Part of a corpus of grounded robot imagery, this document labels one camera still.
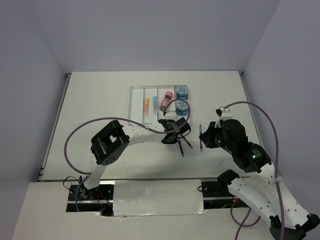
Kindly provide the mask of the red pen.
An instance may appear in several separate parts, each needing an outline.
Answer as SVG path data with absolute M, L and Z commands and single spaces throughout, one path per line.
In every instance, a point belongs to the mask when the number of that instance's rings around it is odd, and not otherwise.
M 181 138 L 188 144 L 188 146 L 192 149 L 193 145 L 187 140 L 187 138 L 184 135 L 181 135 Z

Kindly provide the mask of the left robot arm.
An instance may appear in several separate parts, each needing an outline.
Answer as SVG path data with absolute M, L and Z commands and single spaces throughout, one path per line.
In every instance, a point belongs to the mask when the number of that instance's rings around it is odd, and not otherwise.
M 157 123 L 141 126 L 123 126 L 118 120 L 112 120 L 91 139 L 91 174 L 82 182 L 79 194 L 86 200 L 95 198 L 106 167 L 117 161 L 127 147 L 147 142 L 172 145 L 178 142 L 178 137 L 190 132 L 191 126 L 183 117 L 178 120 L 160 119 Z

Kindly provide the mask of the blue jar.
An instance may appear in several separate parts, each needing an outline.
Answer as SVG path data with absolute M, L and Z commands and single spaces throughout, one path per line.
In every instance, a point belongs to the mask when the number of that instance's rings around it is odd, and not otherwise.
M 178 116 L 187 116 L 188 113 L 189 113 L 188 104 L 183 100 L 179 100 L 176 104 L 176 114 Z
M 179 85 L 176 88 L 176 98 L 177 99 L 188 99 L 189 89 L 186 85 Z

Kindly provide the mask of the orange highlighter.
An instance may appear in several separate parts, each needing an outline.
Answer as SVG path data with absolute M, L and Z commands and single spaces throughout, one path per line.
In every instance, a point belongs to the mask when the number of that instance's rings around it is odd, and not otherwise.
M 143 116 L 148 116 L 149 115 L 149 107 L 150 107 L 150 103 L 148 105 L 143 104 Z

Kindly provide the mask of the blue highlighter cap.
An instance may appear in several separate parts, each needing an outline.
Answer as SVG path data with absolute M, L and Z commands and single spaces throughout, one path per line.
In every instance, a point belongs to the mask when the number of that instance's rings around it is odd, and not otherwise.
M 158 103 L 157 96 L 154 96 L 154 97 L 152 98 L 152 102 L 153 102 L 153 104 L 157 104 L 157 103 Z

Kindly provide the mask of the blue highlighter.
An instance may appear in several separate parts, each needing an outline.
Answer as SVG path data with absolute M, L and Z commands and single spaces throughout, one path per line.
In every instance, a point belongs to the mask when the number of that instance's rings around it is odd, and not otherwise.
M 153 114 L 154 115 L 158 114 L 158 104 L 153 104 Z

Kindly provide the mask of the dark blue pen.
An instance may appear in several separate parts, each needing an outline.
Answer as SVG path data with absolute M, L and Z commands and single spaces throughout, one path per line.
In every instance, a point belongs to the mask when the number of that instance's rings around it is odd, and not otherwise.
M 185 153 L 184 153 L 184 150 L 183 150 L 183 147 L 182 147 L 182 142 L 181 142 L 180 138 L 178 138 L 177 140 L 178 140 L 178 145 L 179 145 L 179 149 L 180 149 L 180 152 L 181 152 L 181 156 L 185 157 Z

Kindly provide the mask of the orange highlighter cap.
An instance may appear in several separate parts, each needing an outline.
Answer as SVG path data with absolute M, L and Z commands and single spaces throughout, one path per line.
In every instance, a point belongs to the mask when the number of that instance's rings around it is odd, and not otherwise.
M 148 105 L 149 103 L 150 103 L 150 99 L 149 98 L 144 98 L 143 104 L 144 105 Z

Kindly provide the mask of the pink tube of markers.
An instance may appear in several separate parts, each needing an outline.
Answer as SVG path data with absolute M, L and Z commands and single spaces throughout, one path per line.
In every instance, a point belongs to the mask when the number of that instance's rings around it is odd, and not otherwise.
M 167 91 L 164 95 L 163 100 L 159 105 L 159 110 L 162 112 L 165 111 L 169 103 L 171 102 L 172 98 L 173 98 L 173 93 L 171 91 Z

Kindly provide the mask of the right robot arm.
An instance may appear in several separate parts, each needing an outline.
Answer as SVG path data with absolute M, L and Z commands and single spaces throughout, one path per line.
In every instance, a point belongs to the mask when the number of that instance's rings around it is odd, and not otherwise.
M 269 226 L 276 240 L 302 240 L 307 232 L 320 224 L 320 218 L 306 211 L 293 197 L 275 165 L 258 144 L 250 142 L 245 127 L 236 119 L 211 122 L 200 134 L 206 148 L 221 148 L 232 156 L 233 162 L 260 187 L 260 195 L 233 170 L 217 177 L 217 190 L 223 196 L 233 195 L 242 200 Z

